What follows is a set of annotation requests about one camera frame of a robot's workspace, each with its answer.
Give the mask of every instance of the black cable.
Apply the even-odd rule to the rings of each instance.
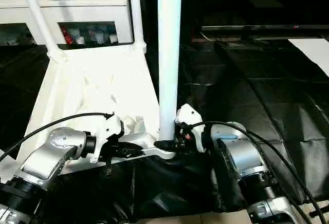
[[[53,121],[47,125],[44,125],[42,127],[40,127],[39,129],[31,132],[30,134],[26,135],[24,138],[22,138],[20,141],[16,142],[14,145],[12,145],[6,152],[4,152],[1,156],[0,156],[0,162],[6,157],[9,155],[10,152],[12,152],[16,147],[20,146],[25,140],[29,139],[30,137],[34,136],[35,134],[43,131],[44,129],[47,129],[53,125],[56,125],[58,123],[61,123],[63,121],[66,121],[66,120],[70,120],[70,119],[74,119],[74,118],[77,118],[77,117],[83,117],[83,116],[104,116],[106,119],[110,118],[111,116],[113,115],[110,115],[110,114],[106,114],[106,113],[83,113],[83,114],[77,114],[77,115],[71,115],[71,116],[68,116],[68,117],[65,117],[65,118],[62,118],[62,119],[59,119],[59,120],[56,120],[56,121]]]
[[[326,223],[326,220],[325,220],[325,218],[323,216],[323,213],[322,213],[322,211],[321,211],[318,203],[314,199],[313,195],[308,190],[308,188],[306,187],[306,185],[303,183],[303,181],[301,180],[301,178],[298,176],[298,174],[296,173],[296,171],[291,167],[291,165],[289,164],[289,162],[278,151],[278,149],[275,148],[270,142],[268,142],[266,139],[262,138],[258,134],[254,133],[254,132],[252,132],[250,130],[247,130],[247,133],[250,134],[250,135],[252,135],[252,136],[254,136],[255,138],[259,139],[263,143],[265,143],[267,146],[269,146],[280,157],[280,159],[284,162],[284,164],[287,166],[287,168],[289,169],[289,171],[292,173],[293,177],[298,181],[298,183],[301,186],[301,188],[303,189],[304,193],[309,197],[309,200],[313,204],[316,212],[319,214],[319,217],[320,217],[321,222],[322,223]]]
[[[313,195],[311,194],[311,192],[308,190],[308,188],[306,187],[306,185],[303,183],[303,181],[299,178],[298,174],[295,172],[295,170],[291,167],[291,165],[289,164],[289,162],[282,156],[282,154],[277,150],[277,148],[275,148],[271,143],[269,143],[267,140],[265,140],[264,138],[262,138],[261,136],[247,130],[244,131],[243,129],[241,129],[240,127],[234,125],[234,124],[230,124],[230,123],[226,123],[226,122],[221,122],[221,121],[204,121],[204,122],[199,122],[193,125],[185,125],[183,126],[183,128],[194,128],[196,126],[199,125],[207,125],[207,124],[220,124],[220,125],[224,125],[224,126],[228,126],[231,128],[234,128],[236,130],[238,130],[239,132],[243,133],[258,149],[259,152],[261,152],[262,156],[264,158],[267,158],[265,155],[265,152],[263,151],[263,149],[261,148],[260,144],[253,138],[253,136],[259,140],[261,140],[263,143],[265,143],[267,146],[269,146],[278,156],[279,158],[283,161],[283,163],[286,165],[286,167],[289,169],[289,171],[291,172],[291,174],[293,175],[293,177],[298,181],[299,185],[301,186],[301,188],[303,189],[304,193],[309,197],[309,200],[311,201],[311,203],[313,204],[315,210],[318,212],[321,223],[322,224],[327,224],[326,220],[323,216],[323,213],[320,210],[320,207],[318,205],[318,203],[316,202],[316,200],[314,199]]]

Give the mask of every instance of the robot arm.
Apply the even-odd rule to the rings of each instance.
[[[183,105],[176,117],[176,141],[157,141],[155,145],[182,154],[202,153],[207,149],[213,159],[213,170],[218,182],[223,180],[218,160],[225,161],[230,172],[234,172],[253,223],[298,224],[289,201],[251,141],[238,130],[219,124],[212,125],[210,131],[206,132],[204,125],[184,128],[184,124],[201,121],[200,114],[188,104]],[[245,130],[239,123],[232,124]]]
[[[245,130],[241,124],[234,125]],[[229,166],[236,172],[252,223],[298,224],[288,199],[250,140],[234,128],[219,124],[212,125],[210,133],[211,140],[218,144]],[[220,180],[220,172],[215,171],[215,174]]]
[[[33,151],[6,184],[0,184],[0,224],[28,224],[54,179],[67,160],[77,160],[93,154],[91,163],[98,161],[107,138],[122,136],[121,121],[112,116],[96,137],[61,127],[50,132],[46,142]]]

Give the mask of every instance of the black plastic sheet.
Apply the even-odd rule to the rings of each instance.
[[[157,55],[152,49],[146,55],[156,90]],[[17,105],[26,109],[20,113],[25,125],[33,105],[19,101],[27,97],[25,90],[32,87],[29,85],[17,96],[12,89],[18,81],[27,84],[31,74],[44,74],[45,65],[37,62],[25,65],[31,69],[23,68],[27,76],[15,75],[12,70],[8,72],[17,80],[2,78],[10,86],[4,96],[15,96]],[[31,89],[34,99],[41,80]],[[319,200],[327,199],[329,191],[328,87],[325,73],[288,41],[181,46],[178,107],[189,103],[204,120],[236,121],[271,141]],[[8,117],[18,110],[10,102],[8,109]],[[5,123],[2,134],[13,129],[9,125],[13,127],[12,123]],[[20,127],[17,136],[24,130]],[[263,148],[286,191],[299,203],[305,202],[284,164],[266,146]],[[212,163],[207,154],[168,161],[149,157],[60,176],[34,222],[125,223],[244,208],[239,187],[225,169],[221,181],[214,183]]]

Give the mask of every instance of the white pole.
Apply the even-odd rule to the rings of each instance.
[[[144,42],[144,36],[143,36],[143,23],[142,23],[142,13],[140,8],[140,0],[131,0],[131,6],[132,6],[135,44],[140,45],[145,52],[146,44]]]
[[[46,42],[48,52],[58,50],[58,46],[50,33],[49,27],[47,26],[47,23],[43,17],[43,14],[41,12],[41,8],[38,4],[38,1],[37,0],[27,0],[27,3],[35,18],[35,22],[37,23],[37,25],[40,29],[40,32]]]
[[[160,139],[172,140],[177,109],[181,0],[158,0]]]

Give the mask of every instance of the white table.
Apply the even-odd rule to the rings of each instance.
[[[119,43],[133,41],[128,0],[38,0],[58,44],[65,39],[60,22],[114,22]],[[0,24],[25,23],[37,44],[45,44],[25,0],[0,0]]]

